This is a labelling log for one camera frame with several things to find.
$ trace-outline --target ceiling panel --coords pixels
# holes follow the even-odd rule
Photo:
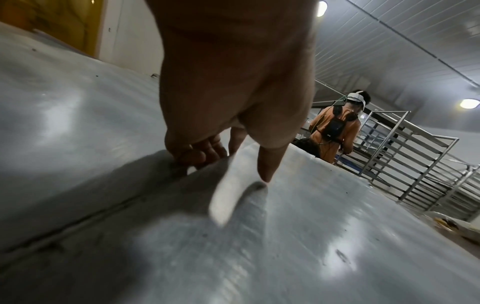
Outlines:
[[[414,122],[480,130],[457,113],[461,99],[480,94],[479,0],[330,0],[318,23],[317,79],[417,114],[434,102],[443,117]],[[480,114],[465,117],[472,112]]]

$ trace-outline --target black hair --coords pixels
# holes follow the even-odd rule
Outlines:
[[[364,91],[364,90],[353,90],[352,93],[358,93],[360,91],[361,91],[361,93],[359,93],[359,94],[363,96],[363,100],[365,100],[365,105],[369,104],[370,100],[372,100],[372,98],[370,97],[370,94],[367,93],[366,91]],[[354,105],[358,104],[358,102],[351,101],[351,100],[348,100],[348,99],[346,100],[346,102],[352,103]]]

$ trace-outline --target white headband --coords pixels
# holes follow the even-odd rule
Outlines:
[[[355,101],[355,102],[361,102],[363,104],[363,108],[362,108],[362,111],[365,110],[365,99],[362,95],[360,95],[360,93],[363,93],[363,91],[358,91],[356,93],[350,93],[347,95],[347,99],[348,100],[351,100],[351,101]]]

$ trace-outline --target round light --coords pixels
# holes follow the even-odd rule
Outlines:
[[[318,3],[318,11],[316,13],[316,16],[317,17],[323,16],[325,14],[325,12],[327,11],[328,7],[329,7],[329,5],[325,1],[320,1]]]
[[[464,109],[475,109],[480,105],[480,101],[477,99],[463,99],[460,106]]]

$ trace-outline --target hand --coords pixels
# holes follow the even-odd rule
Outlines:
[[[250,135],[269,182],[313,100],[317,1],[147,2],[164,45],[167,150],[184,165],[213,163],[231,127],[230,154]]]

